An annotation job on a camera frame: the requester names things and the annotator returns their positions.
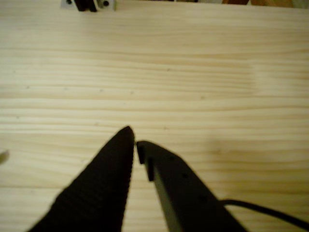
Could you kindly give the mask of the black ribbed gripper left finger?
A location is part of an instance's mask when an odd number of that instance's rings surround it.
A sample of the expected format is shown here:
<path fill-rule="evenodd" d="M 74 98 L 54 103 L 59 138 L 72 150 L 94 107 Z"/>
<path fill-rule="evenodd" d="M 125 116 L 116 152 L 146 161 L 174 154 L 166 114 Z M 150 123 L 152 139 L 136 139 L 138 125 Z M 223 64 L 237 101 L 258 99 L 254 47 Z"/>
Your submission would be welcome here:
<path fill-rule="evenodd" d="M 134 154 L 134 133 L 118 131 L 55 199 L 32 232 L 119 232 Z"/>

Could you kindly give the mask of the black smooth gripper right finger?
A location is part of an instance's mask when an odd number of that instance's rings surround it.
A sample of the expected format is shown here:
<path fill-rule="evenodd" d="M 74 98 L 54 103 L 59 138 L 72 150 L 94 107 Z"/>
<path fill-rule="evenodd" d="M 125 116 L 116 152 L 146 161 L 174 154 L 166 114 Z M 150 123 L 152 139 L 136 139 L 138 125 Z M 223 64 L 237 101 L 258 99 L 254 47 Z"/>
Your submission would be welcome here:
<path fill-rule="evenodd" d="M 169 231 L 245 231 L 182 158 L 148 141 L 136 146 L 140 163 L 155 184 Z"/>

